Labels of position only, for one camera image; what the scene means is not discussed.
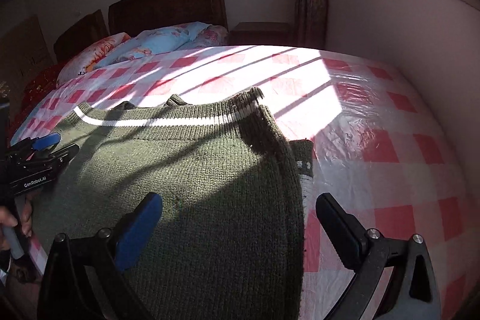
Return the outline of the person's left hand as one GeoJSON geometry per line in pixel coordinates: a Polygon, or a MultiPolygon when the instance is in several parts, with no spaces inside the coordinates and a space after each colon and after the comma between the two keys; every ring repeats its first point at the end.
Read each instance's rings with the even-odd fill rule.
{"type": "Polygon", "coordinates": [[[13,215],[13,208],[9,208],[6,197],[1,196],[1,251],[7,251],[11,248],[10,240],[7,239],[3,233],[4,227],[15,228],[20,226],[23,235],[28,238],[32,236],[32,199],[35,196],[35,192],[26,193],[23,195],[24,206],[21,209],[18,217],[13,215]]]}

